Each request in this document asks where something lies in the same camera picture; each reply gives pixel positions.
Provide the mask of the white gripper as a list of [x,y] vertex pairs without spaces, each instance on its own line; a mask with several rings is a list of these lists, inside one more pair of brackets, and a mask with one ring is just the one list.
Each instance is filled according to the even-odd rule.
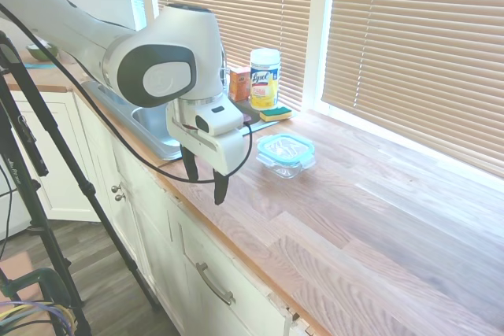
[[181,145],[183,165],[191,182],[198,181],[195,156],[214,169],[214,204],[221,205],[228,191],[226,175],[239,166],[246,154],[242,112],[230,101],[171,101],[167,126]]

